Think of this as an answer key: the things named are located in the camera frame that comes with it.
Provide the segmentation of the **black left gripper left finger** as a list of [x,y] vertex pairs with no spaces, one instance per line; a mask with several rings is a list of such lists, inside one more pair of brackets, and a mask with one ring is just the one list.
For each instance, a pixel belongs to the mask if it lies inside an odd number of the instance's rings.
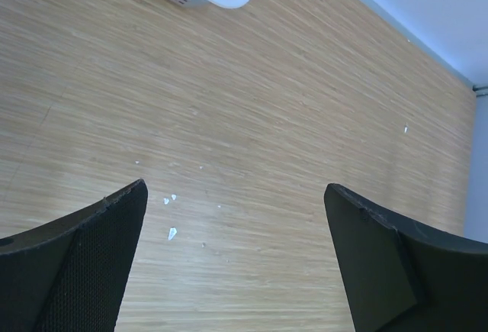
[[113,331],[146,213],[142,179],[1,240],[3,331]]

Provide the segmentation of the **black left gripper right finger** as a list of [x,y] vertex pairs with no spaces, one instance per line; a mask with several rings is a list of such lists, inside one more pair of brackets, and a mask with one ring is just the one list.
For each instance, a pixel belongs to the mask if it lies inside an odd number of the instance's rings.
[[356,331],[485,331],[487,245],[330,183],[324,204]]

